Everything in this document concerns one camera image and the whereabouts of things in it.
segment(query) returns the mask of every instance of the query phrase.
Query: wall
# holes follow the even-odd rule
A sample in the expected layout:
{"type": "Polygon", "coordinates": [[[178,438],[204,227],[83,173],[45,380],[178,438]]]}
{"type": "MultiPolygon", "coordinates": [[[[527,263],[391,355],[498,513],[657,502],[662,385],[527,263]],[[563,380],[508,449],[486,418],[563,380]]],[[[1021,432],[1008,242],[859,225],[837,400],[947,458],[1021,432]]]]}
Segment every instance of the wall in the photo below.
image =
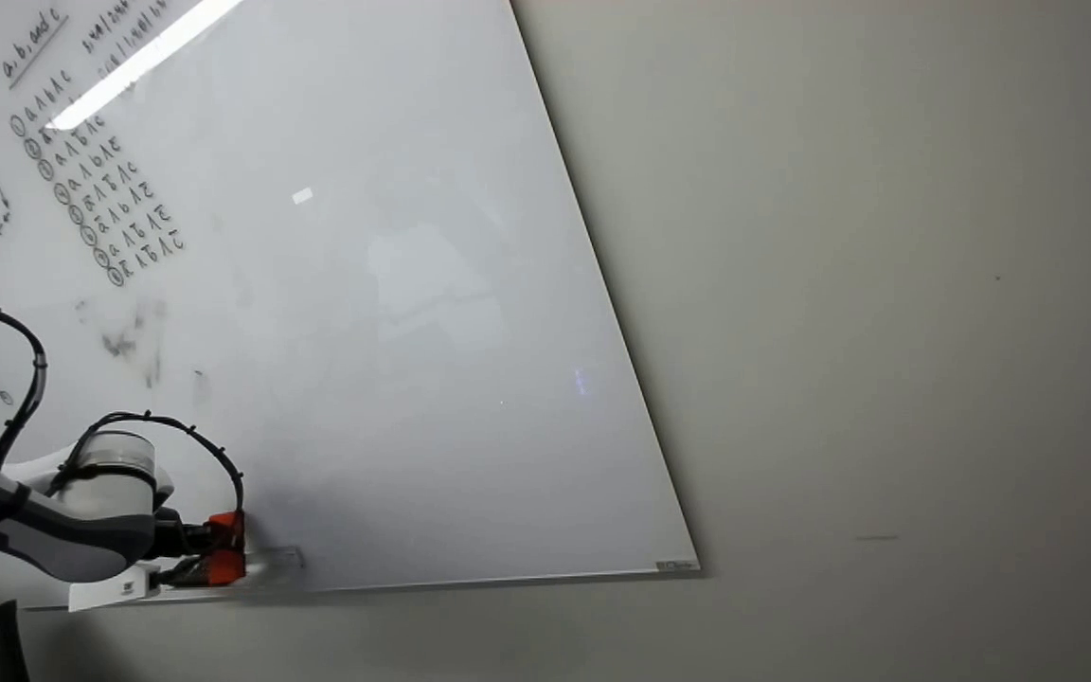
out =
{"type": "Polygon", "coordinates": [[[32,617],[37,678],[1091,678],[1091,0],[521,0],[705,581],[32,617]]]}

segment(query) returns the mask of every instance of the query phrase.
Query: whiteboard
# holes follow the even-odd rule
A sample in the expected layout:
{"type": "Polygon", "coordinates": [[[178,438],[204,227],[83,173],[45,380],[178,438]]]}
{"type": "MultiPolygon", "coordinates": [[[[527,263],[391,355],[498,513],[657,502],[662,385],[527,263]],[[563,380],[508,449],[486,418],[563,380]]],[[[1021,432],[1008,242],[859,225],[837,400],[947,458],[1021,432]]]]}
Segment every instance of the whiteboard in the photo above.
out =
{"type": "MultiPolygon", "coordinates": [[[[241,0],[45,134],[190,7],[0,0],[0,304],[53,351],[15,458],[186,418],[289,590],[697,567],[510,7],[241,0]]],[[[0,335],[0,419],[23,384],[0,335]]]]}

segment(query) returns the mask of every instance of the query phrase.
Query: white wall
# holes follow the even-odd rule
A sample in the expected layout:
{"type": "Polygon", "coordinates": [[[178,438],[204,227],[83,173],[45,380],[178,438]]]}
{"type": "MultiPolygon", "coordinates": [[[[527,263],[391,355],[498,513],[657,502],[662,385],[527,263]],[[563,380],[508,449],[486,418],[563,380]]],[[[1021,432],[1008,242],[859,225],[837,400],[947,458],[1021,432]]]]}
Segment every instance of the white wall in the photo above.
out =
{"type": "Polygon", "coordinates": [[[37,678],[1091,678],[1091,0],[521,0],[713,576],[32,617],[37,678]]]}

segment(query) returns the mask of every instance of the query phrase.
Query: black cable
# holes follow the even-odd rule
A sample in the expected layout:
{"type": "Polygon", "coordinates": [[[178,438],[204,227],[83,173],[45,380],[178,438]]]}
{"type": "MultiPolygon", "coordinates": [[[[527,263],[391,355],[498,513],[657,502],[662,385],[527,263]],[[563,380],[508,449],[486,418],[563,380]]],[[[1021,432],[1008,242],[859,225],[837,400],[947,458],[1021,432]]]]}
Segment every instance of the black cable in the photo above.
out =
{"type": "Polygon", "coordinates": [[[30,385],[15,410],[15,418],[2,425],[2,436],[0,436],[0,466],[8,462],[8,449],[15,446],[23,425],[37,414],[42,398],[45,398],[45,370],[50,370],[50,361],[45,361],[45,343],[37,341],[37,335],[30,335],[20,319],[2,313],[0,311],[0,324],[12,324],[15,335],[26,337],[30,343],[30,385]]]}
{"type": "Polygon", "coordinates": [[[204,436],[196,432],[196,425],[181,425],[181,419],[157,418],[157,414],[104,414],[104,418],[97,418],[97,419],[77,438],[77,446],[68,449],[68,458],[59,462],[50,492],[55,492],[55,487],[65,487],[70,478],[78,478],[78,466],[83,466],[83,458],[88,458],[83,449],[88,449],[92,436],[102,432],[104,425],[122,425],[122,419],[164,425],[164,427],[172,427],[172,432],[196,438],[196,444],[220,462],[220,470],[231,478],[231,486],[233,486],[233,513],[241,513],[241,470],[231,462],[228,446],[204,438],[204,436]]]}

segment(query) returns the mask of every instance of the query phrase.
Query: cable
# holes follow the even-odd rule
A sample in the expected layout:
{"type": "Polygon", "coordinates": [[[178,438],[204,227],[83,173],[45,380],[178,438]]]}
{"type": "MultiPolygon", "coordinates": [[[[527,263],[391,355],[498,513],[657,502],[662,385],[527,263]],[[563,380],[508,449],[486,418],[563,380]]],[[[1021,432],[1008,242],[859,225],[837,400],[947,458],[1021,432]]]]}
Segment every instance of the cable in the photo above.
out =
{"type": "Polygon", "coordinates": [[[157,418],[157,414],[104,414],[104,418],[97,418],[97,419],[77,438],[77,446],[68,449],[68,458],[59,462],[50,492],[65,487],[65,486],[78,475],[78,466],[83,466],[83,458],[88,458],[83,449],[88,449],[92,436],[102,432],[104,425],[122,425],[122,419],[164,425],[164,427],[172,427],[172,432],[196,438],[196,444],[220,462],[220,470],[231,478],[231,486],[233,486],[233,513],[241,513],[241,470],[231,462],[228,446],[204,438],[204,436],[196,432],[196,425],[181,425],[181,419],[157,418]]]}
{"type": "Polygon", "coordinates": [[[15,418],[2,425],[0,432],[0,466],[8,462],[8,449],[15,446],[23,425],[37,414],[42,398],[45,398],[45,370],[50,370],[50,361],[45,361],[45,343],[37,341],[37,335],[30,335],[20,319],[2,313],[0,311],[0,324],[12,324],[15,335],[26,337],[30,343],[30,385],[15,410],[15,418]]]}

